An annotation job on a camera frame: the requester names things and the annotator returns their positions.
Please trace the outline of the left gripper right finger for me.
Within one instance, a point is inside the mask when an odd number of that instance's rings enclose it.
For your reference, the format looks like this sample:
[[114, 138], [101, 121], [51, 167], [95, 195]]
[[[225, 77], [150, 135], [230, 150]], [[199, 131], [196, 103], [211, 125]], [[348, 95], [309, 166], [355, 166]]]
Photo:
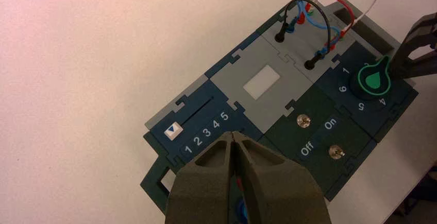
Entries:
[[331, 223], [324, 194], [305, 167], [239, 132], [232, 138], [248, 223]]

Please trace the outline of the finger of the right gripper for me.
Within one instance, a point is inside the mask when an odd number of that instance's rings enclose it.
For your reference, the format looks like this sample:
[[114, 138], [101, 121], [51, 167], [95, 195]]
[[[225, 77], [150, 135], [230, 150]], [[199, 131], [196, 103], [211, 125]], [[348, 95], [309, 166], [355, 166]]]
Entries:
[[436, 54], [424, 54], [416, 59], [395, 57], [390, 67], [392, 79], [406, 79], [436, 74]]
[[436, 13], [425, 15], [413, 24], [393, 58], [409, 57], [414, 50], [423, 46], [432, 49], [427, 54], [436, 54]]

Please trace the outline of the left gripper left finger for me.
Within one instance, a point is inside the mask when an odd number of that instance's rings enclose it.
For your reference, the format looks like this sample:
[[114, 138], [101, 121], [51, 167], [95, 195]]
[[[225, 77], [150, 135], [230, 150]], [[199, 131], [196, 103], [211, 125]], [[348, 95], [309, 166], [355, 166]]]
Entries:
[[176, 174], [165, 223], [228, 223], [233, 134], [224, 132]]

